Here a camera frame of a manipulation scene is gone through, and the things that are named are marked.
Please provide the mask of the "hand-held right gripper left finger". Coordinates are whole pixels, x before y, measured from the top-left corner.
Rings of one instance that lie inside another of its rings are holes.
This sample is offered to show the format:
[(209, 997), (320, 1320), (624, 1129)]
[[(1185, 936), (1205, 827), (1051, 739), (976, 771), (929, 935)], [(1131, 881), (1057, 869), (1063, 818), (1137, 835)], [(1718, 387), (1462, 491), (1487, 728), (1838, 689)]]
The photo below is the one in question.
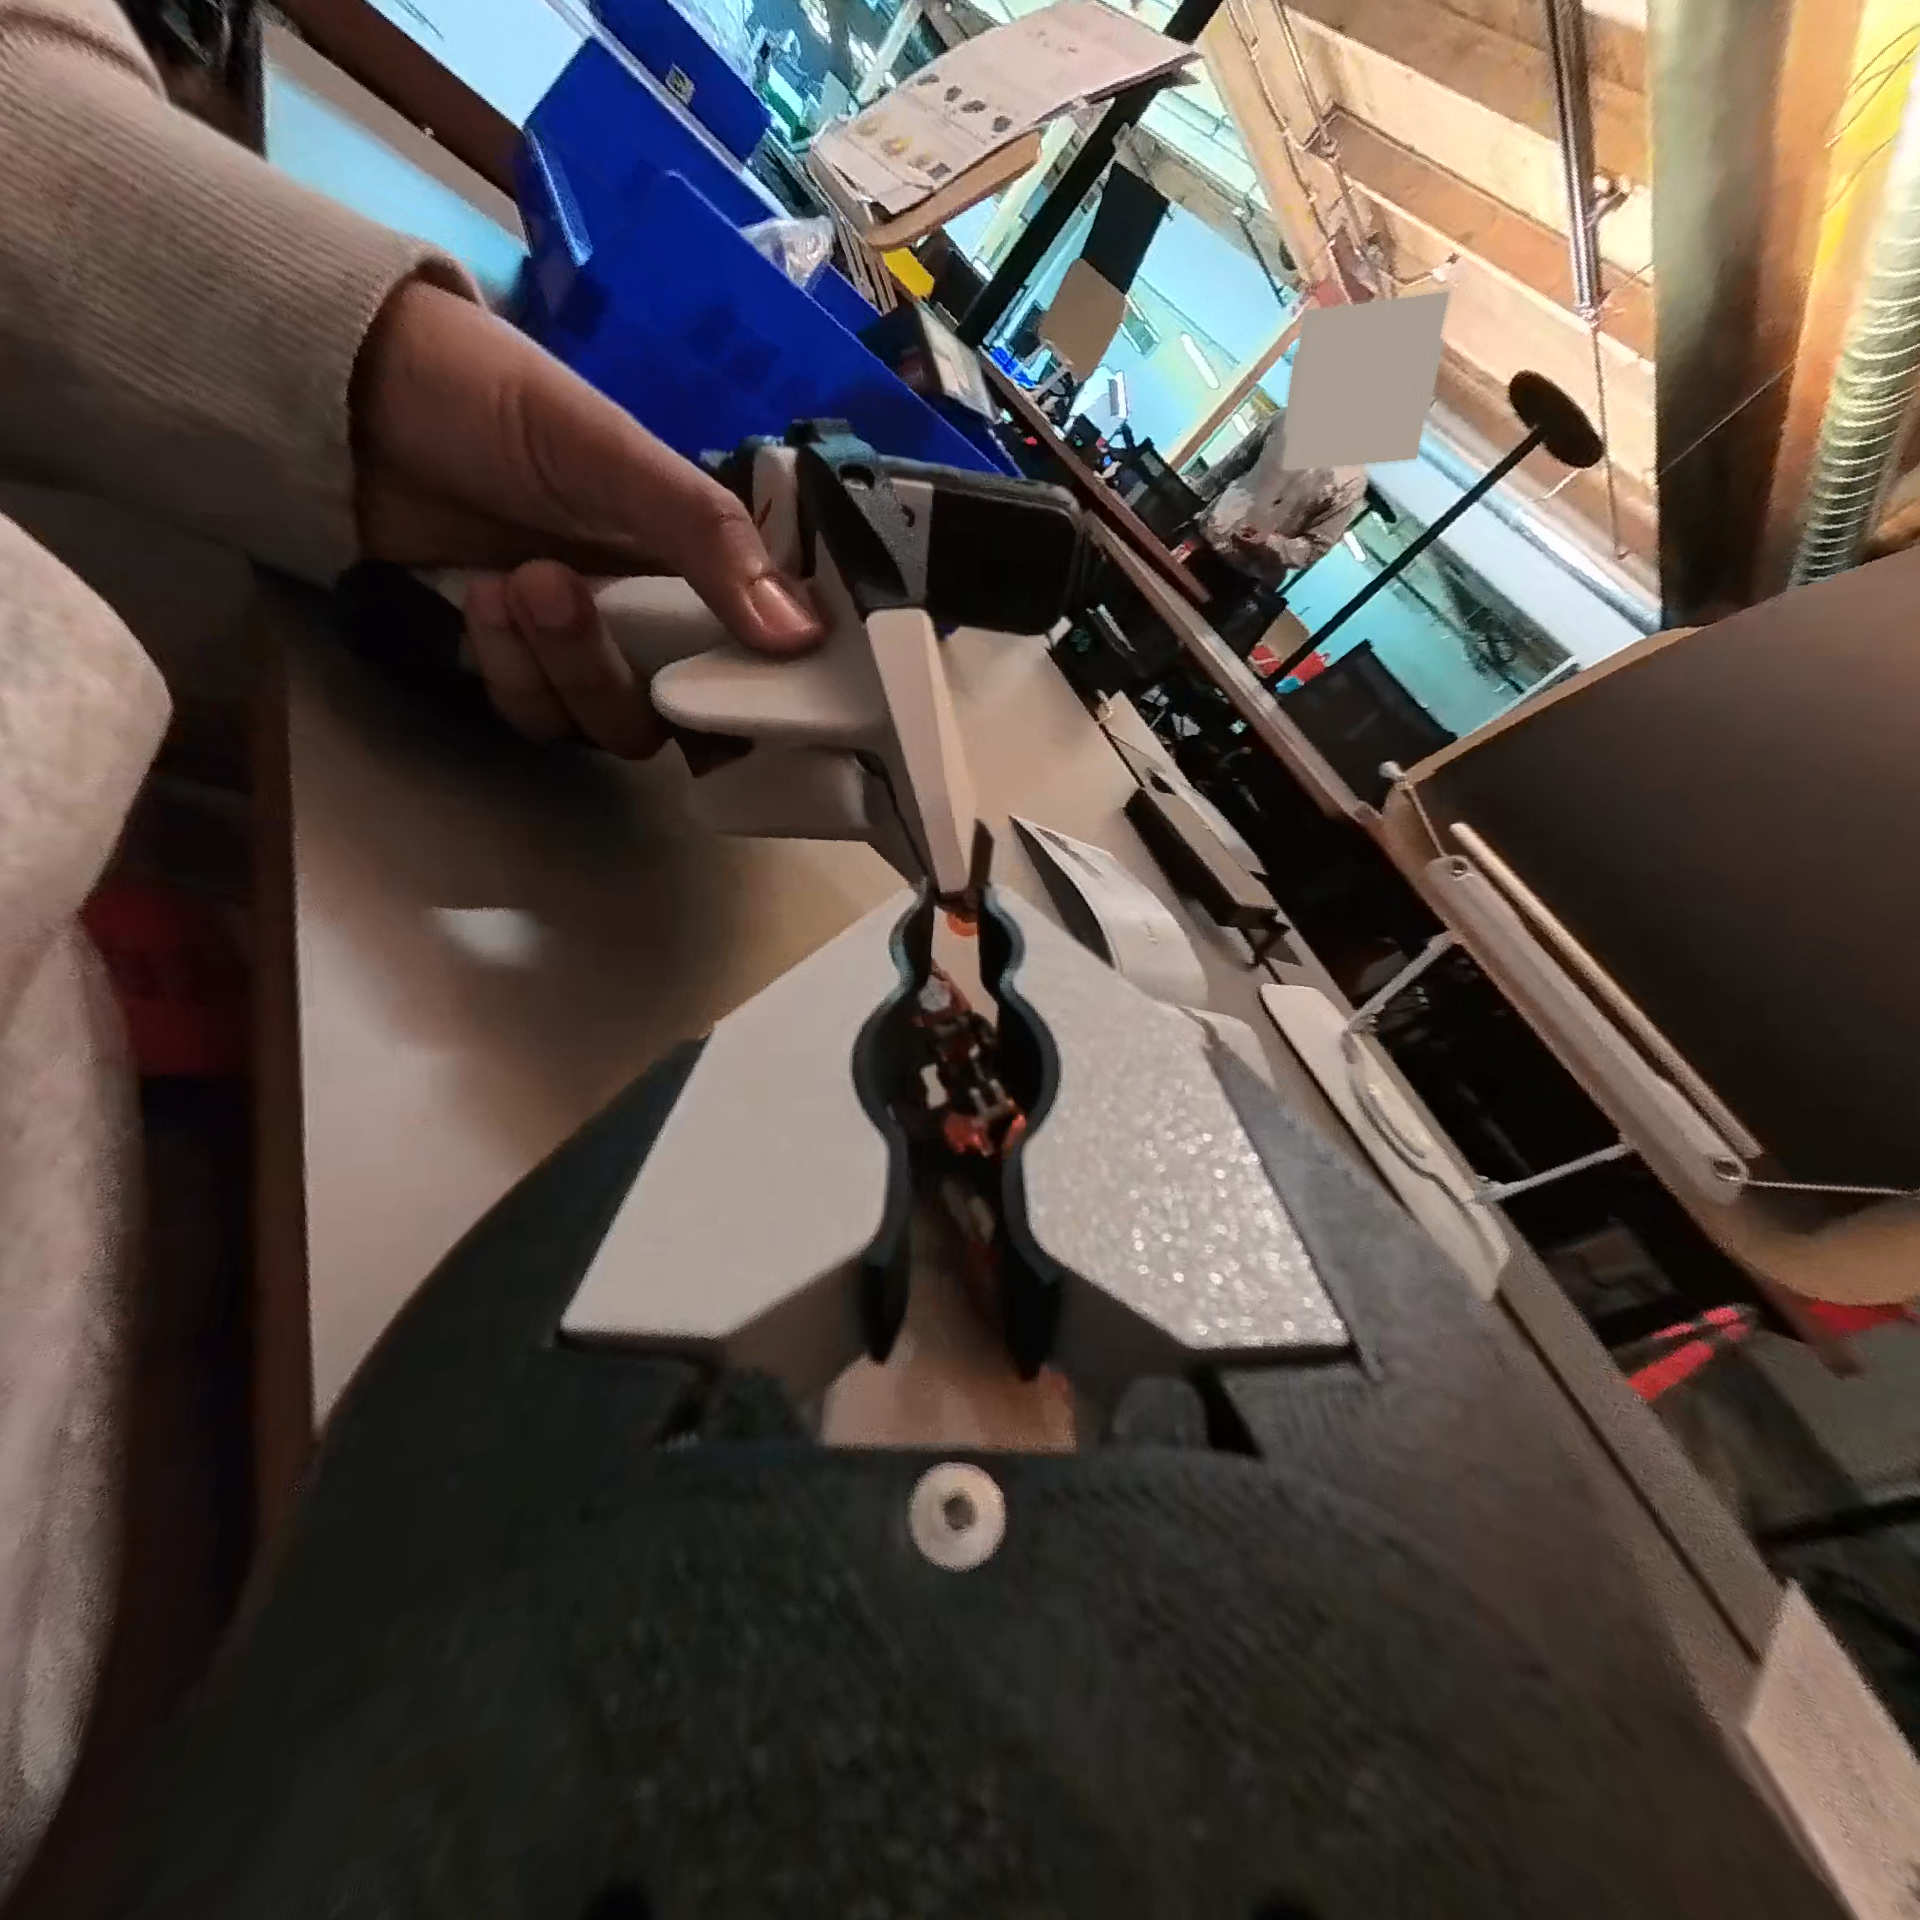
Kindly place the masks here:
[(897, 1019), (926, 977), (898, 893), (699, 1045), (561, 1319), (683, 1359), (888, 1359), (911, 1287)]

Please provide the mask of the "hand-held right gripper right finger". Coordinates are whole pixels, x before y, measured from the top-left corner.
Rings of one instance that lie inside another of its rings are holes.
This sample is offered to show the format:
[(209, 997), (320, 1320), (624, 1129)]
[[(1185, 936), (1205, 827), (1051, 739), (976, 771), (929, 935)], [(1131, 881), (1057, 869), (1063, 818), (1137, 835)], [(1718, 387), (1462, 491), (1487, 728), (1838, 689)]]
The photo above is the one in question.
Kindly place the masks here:
[(1330, 1361), (1354, 1333), (1253, 1133), (1271, 1088), (992, 887), (981, 979), (1024, 1117), (1000, 1162), (998, 1283), (1022, 1376), (1192, 1376)]

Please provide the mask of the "black red lego motorcycle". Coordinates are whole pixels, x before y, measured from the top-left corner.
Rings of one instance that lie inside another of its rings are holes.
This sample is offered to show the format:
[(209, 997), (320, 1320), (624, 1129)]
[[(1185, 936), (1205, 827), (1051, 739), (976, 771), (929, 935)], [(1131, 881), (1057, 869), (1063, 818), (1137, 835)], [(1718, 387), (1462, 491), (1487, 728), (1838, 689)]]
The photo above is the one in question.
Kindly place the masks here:
[(933, 1214), (955, 1248), (967, 1298), (1000, 1309), (1002, 1170), (1027, 1131), (1002, 1075), (998, 1025), (939, 965), (909, 1007), (902, 1120)]

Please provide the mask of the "person's left forearm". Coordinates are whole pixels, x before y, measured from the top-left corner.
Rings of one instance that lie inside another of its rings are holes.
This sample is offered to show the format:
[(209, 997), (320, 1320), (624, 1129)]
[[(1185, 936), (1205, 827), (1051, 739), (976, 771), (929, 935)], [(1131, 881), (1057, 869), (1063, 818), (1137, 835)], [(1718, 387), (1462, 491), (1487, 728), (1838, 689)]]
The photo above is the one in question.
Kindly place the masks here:
[(411, 280), (478, 298), (179, 109), (118, 5), (3, 7), (7, 475), (328, 584), (361, 547), (352, 369)]

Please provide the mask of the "lego instruction booklet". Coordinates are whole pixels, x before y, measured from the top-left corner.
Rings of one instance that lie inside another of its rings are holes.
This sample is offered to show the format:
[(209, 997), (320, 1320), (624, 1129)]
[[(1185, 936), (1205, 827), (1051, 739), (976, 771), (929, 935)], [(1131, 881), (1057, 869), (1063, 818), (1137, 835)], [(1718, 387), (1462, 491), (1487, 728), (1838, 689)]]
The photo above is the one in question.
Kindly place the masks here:
[(1022, 815), (1010, 827), (1081, 945), (1154, 1001), (1211, 1006), (1210, 975), (1185, 922), (1113, 851)]

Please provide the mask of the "person's left hand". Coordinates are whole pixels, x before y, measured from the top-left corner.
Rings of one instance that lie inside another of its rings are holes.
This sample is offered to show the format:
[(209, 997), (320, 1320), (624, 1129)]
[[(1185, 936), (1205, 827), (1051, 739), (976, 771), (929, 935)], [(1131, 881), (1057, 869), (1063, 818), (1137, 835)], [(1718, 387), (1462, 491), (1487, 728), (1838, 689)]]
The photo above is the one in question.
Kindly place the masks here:
[(826, 634), (739, 497), (512, 325), (424, 277), (376, 314), (351, 427), (360, 554), (467, 575), (471, 662), (522, 735), (630, 760), (666, 742), (595, 583), (679, 577), (733, 639), (774, 657)]

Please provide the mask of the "black power adapter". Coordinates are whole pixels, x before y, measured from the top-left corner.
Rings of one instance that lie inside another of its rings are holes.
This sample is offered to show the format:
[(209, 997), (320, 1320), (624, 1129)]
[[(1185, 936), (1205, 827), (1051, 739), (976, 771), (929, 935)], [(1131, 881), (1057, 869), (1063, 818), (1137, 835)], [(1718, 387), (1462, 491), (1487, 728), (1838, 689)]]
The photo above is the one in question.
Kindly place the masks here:
[(1280, 928), (1280, 907), (1264, 881), (1177, 790), (1138, 784), (1123, 811), (1168, 881), (1215, 922), (1250, 938)]

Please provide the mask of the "blue plastic bin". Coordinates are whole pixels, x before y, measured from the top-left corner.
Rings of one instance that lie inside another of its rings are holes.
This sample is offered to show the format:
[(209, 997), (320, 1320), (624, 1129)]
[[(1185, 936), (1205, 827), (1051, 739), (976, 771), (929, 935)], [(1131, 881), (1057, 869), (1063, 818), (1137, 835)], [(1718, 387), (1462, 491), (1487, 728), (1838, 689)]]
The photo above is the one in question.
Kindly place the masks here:
[(735, 159), (751, 159), (774, 114), (753, 79), (744, 5), (592, 1), (592, 16)]
[(528, 257), (511, 317), (673, 450), (696, 458), (811, 417), (879, 451), (1015, 473), (985, 430), (909, 387), (686, 178), (592, 214), (586, 178), (528, 135), (515, 161)]

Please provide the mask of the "cardboard with printed sheet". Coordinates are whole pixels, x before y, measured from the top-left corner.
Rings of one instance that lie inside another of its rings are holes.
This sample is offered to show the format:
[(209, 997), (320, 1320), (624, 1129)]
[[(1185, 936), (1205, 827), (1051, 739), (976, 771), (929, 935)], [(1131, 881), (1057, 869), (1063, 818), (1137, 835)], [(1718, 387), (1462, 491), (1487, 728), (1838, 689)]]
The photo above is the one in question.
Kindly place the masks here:
[(1024, 176), (1055, 123), (1183, 79), (1195, 59), (1119, 7), (1034, 8), (832, 121), (809, 141), (808, 176), (867, 246), (898, 248)]

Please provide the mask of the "silver monitor stand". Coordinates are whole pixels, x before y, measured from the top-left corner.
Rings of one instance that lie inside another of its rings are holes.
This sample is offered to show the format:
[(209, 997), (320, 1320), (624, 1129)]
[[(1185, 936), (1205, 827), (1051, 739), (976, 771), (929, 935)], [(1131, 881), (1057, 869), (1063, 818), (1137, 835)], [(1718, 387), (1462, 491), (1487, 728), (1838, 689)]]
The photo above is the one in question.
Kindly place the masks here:
[[(1731, 1209), (1758, 1143), (1643, 1017), (1483, 832), (1446, 830), (1422, 872), (1443, 920), (1429, 943), (1355, 1007), (1301, 982), (1263, 986), (1266, 1019), (1309, 1066), (1385, 1185), (1483, 1298), (1519, 1249), (1504, 1205), (1579, 1173), (1639, 1160), (1679, 1202)], [(1615, 1126), (1585, 1157), (1493, 1182), (1409, 1093), (1379, 1045), (1382, 1017), (1450, 957), (1471, 957)]]

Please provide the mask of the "orange traffic cone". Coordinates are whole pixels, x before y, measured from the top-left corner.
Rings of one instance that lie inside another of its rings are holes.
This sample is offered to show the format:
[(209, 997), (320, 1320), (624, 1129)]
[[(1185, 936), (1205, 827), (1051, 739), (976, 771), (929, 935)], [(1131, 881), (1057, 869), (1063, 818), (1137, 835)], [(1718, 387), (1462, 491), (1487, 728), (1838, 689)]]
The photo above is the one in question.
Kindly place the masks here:
[(1630, 1338), (1617, 1349), (1617, 1363), (1633, 1391), (1653, 1406), (1698, 1378), (1760, 1325), (1760, 1309), (1754, 1305), (1718, 1305)]

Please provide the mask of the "black support pole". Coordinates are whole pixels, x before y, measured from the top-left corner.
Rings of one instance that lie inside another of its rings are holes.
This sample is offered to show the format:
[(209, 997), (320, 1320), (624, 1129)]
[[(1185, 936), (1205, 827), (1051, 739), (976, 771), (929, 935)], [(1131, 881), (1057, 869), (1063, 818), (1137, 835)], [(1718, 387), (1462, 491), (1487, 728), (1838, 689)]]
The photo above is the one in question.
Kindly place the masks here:
[(1525, 542), (1498, 512), (1506, 479), (1543, 451), (1563, 475), (1600, 462), (1600, 431), (1545, 374), (1510, 382), (1517, 442), (1483, 470), (1425, 448), (1370, 470), (1366, 514), (1336, 552), (1288, 589), (1304, 634), (1277, 639), (1282, 704), (1347, 681), (1376, 704), (1402, 696), (1466, 735), (1571, 679), (1600, 639), (1627, 634), (1595, 589)]

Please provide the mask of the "black monitor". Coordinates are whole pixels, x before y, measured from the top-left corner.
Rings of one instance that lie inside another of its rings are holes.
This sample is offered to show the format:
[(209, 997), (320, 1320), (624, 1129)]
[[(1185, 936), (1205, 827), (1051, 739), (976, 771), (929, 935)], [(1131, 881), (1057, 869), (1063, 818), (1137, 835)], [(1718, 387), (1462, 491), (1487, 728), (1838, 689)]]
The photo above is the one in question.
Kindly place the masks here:
[(1918, 1170), (1918, 552), (1623, 648), (1432, 755), (1763, 1159)]

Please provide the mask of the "silver ventilation duct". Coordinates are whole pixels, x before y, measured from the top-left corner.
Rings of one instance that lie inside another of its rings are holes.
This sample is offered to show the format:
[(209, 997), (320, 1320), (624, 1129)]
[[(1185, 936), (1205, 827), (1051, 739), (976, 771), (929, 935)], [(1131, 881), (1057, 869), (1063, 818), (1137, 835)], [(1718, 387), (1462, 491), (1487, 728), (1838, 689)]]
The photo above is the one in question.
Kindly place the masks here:
[(1791, 584), (1816, 584), (1861, 562), (1889, 486), (1918, 371), (1918, 261), (1879, 263), (1841, 351), (1816, 442), (1809, 512)]

